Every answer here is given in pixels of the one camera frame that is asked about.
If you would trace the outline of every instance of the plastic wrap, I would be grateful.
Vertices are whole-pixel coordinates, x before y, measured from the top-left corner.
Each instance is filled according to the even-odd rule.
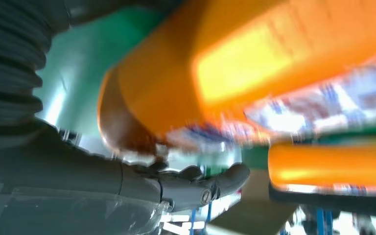
[[[365,66],[323,83],[245,110],[268,139],[318,135],[376,124],[376,66]]]
[[[0,188],[0,235],[143,235],[154,230],[168,204],[112,194]]]

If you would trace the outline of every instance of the orange cylinder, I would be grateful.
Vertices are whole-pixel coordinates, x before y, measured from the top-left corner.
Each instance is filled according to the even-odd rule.
[[[376,188],[376,144],[355,146],[274,145],[269,175],[278,188],[354,186]]]
[[[126,128],[117,128],[114,117],[124,105],[158,141],[195,124],[237,142],[264,141],[270,132],[246,107],[371,59],[376,0],[188,0],[107,74],[99,128],[120,147],[117,132],[127,125],[120,118]]]

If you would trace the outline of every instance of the robotic arm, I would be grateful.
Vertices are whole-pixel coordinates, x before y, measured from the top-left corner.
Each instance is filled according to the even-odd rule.
[[[161,206],[194,209],[236,192],[242,164],[205,178],[106,161],[69,146],[34,114],[51,39],[121,7],[160,0],[0,0],[0,235],[142,234]]]

